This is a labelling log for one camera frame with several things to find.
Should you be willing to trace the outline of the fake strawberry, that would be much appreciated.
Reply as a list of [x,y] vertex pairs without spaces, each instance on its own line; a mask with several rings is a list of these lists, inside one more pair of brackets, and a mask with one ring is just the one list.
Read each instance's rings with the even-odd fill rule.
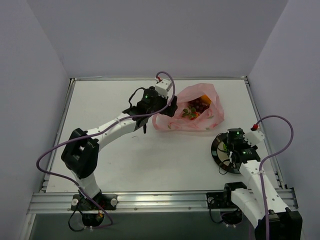
[[200,116],[200,113],[194,108],[188,106],[187,108],[184,108],[181,114],[182,118],[186,118],[189,120],[195,120]]

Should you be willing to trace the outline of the pink floral plastic bag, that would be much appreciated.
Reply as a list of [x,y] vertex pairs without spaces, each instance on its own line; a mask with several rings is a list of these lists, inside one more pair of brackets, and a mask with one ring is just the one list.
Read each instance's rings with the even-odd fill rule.
[[[188,102],[207,95],[211,99],[209,108],[194,120],[182,118],[183,109]],[[211,83],[198,83],[184,88],[177,94],[177,110],[173,117],[156,114],[152,117],[152,125],[157,131],[202,132],[212,130],[224,121],[224,109],[220,103],[215,86]]]

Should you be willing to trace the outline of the green fake fruit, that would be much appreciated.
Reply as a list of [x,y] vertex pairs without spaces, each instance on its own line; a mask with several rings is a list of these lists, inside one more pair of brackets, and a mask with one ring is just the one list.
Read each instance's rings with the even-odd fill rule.
[[223,151],[224,153],[228,153],[228,152],[229,152],[229,150],[228,150],[228,148],[227,148],[227,145],[225,145],[224,143],[222,143],[222,151]]

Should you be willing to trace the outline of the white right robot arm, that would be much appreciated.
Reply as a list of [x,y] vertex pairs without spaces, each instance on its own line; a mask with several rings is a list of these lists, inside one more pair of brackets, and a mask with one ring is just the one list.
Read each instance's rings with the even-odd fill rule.
[[254,228],[257,240],[299,240],[303,219],[291,210],[275,190],[263,168],[256,145],[265,139],[259,130],[244,133],[241,128],[226,132],[226,147],[231,163],[244,181],[226,183],[223,203],[237,206]]

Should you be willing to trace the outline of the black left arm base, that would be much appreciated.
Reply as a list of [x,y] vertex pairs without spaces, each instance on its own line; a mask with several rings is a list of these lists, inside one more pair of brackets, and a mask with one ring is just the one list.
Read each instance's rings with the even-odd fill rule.
[[[114,193],[104,194],[101,191],[93,198],[88,198],[81,191],[73,195],[70,210],[72,214],[68,219],[68,227],[73,232],[82,232],[85,229],[91,231],[110,227],[114,224],[112,217],[107,211],[115,211],[118,204],[118,196]],[[73,216],[79,213],[82,226],[74,228],[71,220]]]

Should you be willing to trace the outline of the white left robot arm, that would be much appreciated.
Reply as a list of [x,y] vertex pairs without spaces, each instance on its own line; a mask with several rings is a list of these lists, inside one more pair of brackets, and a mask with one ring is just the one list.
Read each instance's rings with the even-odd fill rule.
[[94,171],[98,165],[99,151],[119,137],[135,132],[142,128],[147,132],[150,114],[161,113],[172,117],[177,110],[177,97],[171,98],[168,104],[168,92],[172,88],[170,83],[143,89],[143,96],[136,105],[130,105],[117,118],[90,130],[75,129],[70,140],[61,154],[61,160],[72,172],[78,186],[84,192],[83,204],[90,210],[100,206],[101,190],[97,185]]

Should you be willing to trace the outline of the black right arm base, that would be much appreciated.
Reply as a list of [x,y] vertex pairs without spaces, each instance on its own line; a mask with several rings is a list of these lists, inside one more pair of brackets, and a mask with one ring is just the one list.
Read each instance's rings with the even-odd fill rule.
[[[236,226],[243,221],[244,215],[238,206],[236,206],[232,200],[232,191],[236,189],[247,189],[247,186],[243,182],[232,182],[224,185],[223,191],[218,192],[207,192],[206,202],[209,210],[209,217],[215,224],[226,224]],[[219,216],[220,220],[216,220],[213,217],[212,210],[221,210]]]

